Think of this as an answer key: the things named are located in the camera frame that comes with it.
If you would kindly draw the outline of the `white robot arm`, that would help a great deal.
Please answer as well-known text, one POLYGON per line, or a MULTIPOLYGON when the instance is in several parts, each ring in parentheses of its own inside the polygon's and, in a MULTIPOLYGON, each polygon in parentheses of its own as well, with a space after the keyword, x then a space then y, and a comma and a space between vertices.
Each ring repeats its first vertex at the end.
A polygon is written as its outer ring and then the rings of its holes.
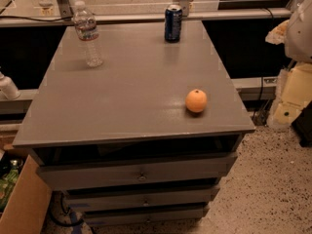
POLYGON ((312 62, 312 0, 303 0, 290 17, 285 53, 298 62, 312 62))

